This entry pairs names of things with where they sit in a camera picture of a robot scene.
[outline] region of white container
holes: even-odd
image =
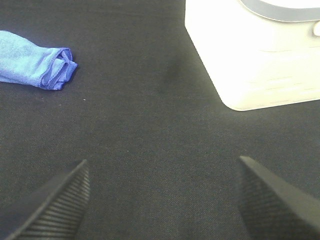
[[[229,108],[320,99],[319,0],[186,0],[185,26]]]

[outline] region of folded cloth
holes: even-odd
[[[0,30],[0,82],[61,90],[77,64],[69,48],[46,48]]]

